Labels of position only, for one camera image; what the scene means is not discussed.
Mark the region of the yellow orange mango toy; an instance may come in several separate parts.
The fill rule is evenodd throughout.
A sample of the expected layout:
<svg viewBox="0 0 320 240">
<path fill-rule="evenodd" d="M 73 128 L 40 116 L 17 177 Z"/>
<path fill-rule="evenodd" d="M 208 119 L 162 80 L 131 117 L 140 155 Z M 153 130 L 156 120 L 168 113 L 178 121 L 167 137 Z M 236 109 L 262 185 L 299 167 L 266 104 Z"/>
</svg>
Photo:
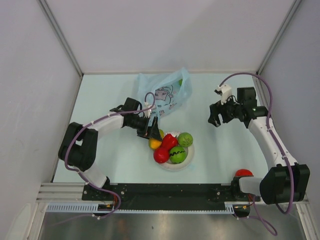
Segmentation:
<svg viewBox="0 0 320 240">
<path fill-rule="evenodd" d="M 160 132 L 161 139 L 163 139 L 165 136 L 164 131 L 160 129 L 159 132 Z M 150 138 L 148 140 L 148 146 L 152 150 L 156 150 L 161 146 L 161 144 L 162 144 L 162 140 L 156 140 L 154 138 Z"/>
</svg>

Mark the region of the red bell pepper toy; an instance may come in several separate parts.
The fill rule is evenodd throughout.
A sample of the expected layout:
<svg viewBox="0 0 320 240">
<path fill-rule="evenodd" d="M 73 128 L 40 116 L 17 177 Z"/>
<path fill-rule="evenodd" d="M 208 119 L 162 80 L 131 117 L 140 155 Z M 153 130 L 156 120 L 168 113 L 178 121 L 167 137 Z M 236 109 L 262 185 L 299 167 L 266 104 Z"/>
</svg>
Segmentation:
<svg viewBox="0 0 320 240">
<path fill-rule="evenodd" d="M 170 151 L 172 148 L 178 146 L 178 144 L 178 140 L 171 133 L 168 133 L 164 136 L 161 147 Z"/>
</svg>

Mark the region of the red apple toy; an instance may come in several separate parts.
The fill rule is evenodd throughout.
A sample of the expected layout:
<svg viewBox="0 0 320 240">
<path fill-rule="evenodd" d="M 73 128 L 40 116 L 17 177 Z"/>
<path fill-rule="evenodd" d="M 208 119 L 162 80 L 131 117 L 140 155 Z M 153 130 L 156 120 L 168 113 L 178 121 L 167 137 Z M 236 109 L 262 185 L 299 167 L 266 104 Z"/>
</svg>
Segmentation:
<svg viewBox="0 0 320 240">
<path fill-rule="evenodd" d="M 164 147 L 159 147 L 153 152 L 153 159 L 158 164 L 164 164 L 170 158 L 169 151 Z"/>
</svg>

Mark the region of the green custard apple toy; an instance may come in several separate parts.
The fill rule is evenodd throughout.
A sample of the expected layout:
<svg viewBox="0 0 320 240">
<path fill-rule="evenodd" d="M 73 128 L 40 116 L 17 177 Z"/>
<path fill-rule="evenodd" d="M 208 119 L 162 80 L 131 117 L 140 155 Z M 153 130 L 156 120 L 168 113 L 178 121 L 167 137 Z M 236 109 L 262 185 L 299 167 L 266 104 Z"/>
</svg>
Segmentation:
<svg viewBox="0 0 320 240">
<path fill-rule="evenodd" d="M 193 136 L 188 132 L 182 132 L 177 137 L 178 144 L 184 148 L 190 147 L 193 144 Z"/>
</svg>

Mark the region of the green watermelon toy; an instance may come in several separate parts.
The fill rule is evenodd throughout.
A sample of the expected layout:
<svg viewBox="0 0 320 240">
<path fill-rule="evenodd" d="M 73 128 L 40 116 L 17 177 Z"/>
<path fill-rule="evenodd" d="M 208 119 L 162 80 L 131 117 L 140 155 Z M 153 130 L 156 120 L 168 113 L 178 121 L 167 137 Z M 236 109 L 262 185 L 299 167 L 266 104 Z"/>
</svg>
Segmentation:
<svg viewBox="0 0 320 240">
<path fill-rule="evenodd" d="M 180 164 L 187 158 L 186 150 L 181 146 L 173 147 L 169 151 L 169 159 L 173 164 Z"/>
</svg>

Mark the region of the light blue plastic bag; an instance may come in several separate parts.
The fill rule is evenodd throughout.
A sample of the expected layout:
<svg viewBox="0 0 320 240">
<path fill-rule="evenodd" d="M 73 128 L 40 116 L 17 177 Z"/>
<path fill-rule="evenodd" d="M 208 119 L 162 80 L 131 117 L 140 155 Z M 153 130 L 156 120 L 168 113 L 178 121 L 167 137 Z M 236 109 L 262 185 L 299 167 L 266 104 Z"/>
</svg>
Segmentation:
<svg viewBox="0 0 320 240">
<path fill-rule="evenodd" d="M 185 104 L 192 95 L 191 76 L 183 67 L 173 73 L 143 74 L 137 76 L 137 99 L 148 102 L 155 100 L 156 109 L 152 117 L 164 117 Z"/>
</svg>

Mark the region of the orange red tomato toy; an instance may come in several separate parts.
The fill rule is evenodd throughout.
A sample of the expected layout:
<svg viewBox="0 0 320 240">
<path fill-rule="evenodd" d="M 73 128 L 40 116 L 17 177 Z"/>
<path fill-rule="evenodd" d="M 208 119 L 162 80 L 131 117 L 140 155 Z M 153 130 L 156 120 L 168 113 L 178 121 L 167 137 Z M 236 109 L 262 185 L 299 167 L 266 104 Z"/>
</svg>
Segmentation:
<svg viewBox="0 0 320 240">
<path fill-rule="evenodd" d="M 254 175 L 250 170 L 242 168 L 236 171 L 235 176 L 236 177 L 253 177 Z"/>
</svg>

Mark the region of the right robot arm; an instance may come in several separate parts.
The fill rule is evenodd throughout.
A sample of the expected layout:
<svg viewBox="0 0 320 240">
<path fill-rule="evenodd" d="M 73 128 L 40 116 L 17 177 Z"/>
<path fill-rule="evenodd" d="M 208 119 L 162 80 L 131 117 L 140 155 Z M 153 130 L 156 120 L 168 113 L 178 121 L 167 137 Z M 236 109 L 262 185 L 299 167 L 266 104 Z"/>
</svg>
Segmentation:
<svg viewBox="0 0 320 240">
<path fill-rule="evenodd" d="M 259 106 L 254 87 L 240 87 L 237 95 L 232 88 L 223 84 L 215 92 L 221 99 L 210 105 L 208 122 L 215 127 L 233 119 L 244 123 L 257 141 L 268 172 L 263 178 L 236 176 L 230 188 L 231 196 L 242 201 L 248 194 L 261 197 L 267 205 L 300 202 L 304 199 L 310 169 L 299 164 L 289 153 L 276 132 L 273 121 L 268 117 L 265 106 Z"/>
</svg>

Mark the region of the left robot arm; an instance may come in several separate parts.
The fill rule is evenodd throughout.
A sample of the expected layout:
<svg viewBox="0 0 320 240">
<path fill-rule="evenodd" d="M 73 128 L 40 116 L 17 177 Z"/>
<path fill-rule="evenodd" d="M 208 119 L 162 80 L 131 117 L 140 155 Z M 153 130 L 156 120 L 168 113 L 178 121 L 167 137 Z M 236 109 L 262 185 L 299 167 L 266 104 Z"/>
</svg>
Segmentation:
<svg viewBox="0 0 320 240">
<path fill-rule="evenodd" d="M 68 125 L 58 150 L 58 158 L 67 170 L 76 172 L 86 184 L 93 187 L 93 194 L 100 200 L 110 196 L 109 178 L 95 164 L 98 141 L 115 130 L 129 127 L 138 137 L 161 140 L 158 117 L 151 116 L 156 99 L 149 104 L 128 97 L 124 104 L 112 108 L 101 118 L 86 125 L 72 122 Z"/>
</svg>

